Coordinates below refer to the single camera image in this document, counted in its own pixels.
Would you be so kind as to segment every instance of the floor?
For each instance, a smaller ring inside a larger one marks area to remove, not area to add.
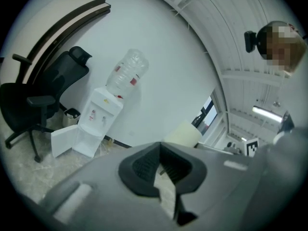
[[[63,112],[59,111],[47,121],[47,127],[57,130],[62,128]],[[51,154],[49,133],[33,131],[33,137],[42,158],[41,163],[34,161],[34,152],[28,134],[23,134],[12,142],[12,149],[5,147],[4,140],[12,134],[12,130],[5,123],[0,114],[1,159],[7,174],[17,191],[38,203],[54,185],[72,174],[75,170],[91,161],[91,158],[76,151],[69,150],[57,158]],[[94,158],[104,156],[120,150],[129,150],[109,141],[103,140]],[[161,193],[161,206],[172,218],[175,205],[175,187],[166,173],[158,174],[163,168],[160,166],[155,178],[155,187]]]

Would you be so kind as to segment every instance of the chair caster wheel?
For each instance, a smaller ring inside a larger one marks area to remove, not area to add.
[[[39,156],[35,156],[34,157],[34,161],[36,161],[37,163],[41,162],[41,158]]]
[[[11,149],[11,147],[12,147],[12,145],[11,145],[10,142],[6,142],[6,143],[5,143],[5,146],[6,146],[6,148],[8,148],[8,149]]]

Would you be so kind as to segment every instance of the white wall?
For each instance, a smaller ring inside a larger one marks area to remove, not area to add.
[[[125,144],[159,141],[183,120],[192,122],[218,83],[204,47],[161,0],[106,0],[111,13],[77,32],[62,48],[82,47],[90,73],[61,97],[80,111],[128,49],[140,49],[150,69],[107,135]]]

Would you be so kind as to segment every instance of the trash bin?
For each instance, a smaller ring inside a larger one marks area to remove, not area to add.
[[[80,117],[80,112],[74,108],[70,108],[64,111],[62,124],[63,127],[69,127],[71,125],[76,125]]]

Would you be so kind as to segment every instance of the white water dispenser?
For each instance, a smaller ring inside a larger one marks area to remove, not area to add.
[[[81,113],[79,123],[51,133],[54,157],[72,148],[94,157],[97,148],[123,108],[123,104],[104,87],[94,89]]]

